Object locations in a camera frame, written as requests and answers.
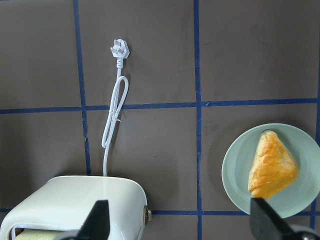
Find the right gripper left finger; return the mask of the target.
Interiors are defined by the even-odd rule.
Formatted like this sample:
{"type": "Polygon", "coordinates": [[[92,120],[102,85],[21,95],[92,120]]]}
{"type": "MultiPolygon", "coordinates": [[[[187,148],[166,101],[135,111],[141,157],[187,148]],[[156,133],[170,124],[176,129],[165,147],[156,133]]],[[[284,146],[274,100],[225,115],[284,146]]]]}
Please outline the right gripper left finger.
{"type": "Polygon", "coordinates": [[[107,240],[110,236],[109,201],[98,200],[93,205],[79,230],[70,230],[56,236],[57,240],[107,240]]]}

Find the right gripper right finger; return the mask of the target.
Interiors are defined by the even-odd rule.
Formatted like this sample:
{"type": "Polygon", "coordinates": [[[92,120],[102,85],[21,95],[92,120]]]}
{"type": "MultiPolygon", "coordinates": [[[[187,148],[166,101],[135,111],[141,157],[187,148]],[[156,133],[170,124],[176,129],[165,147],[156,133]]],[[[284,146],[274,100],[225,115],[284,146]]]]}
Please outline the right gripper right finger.
{"type": "Polygon", "coordinates": [[[250,200],[250,230],[256,240],[318,240],[309,227],[289,225],[263,198],[250,200]]]}

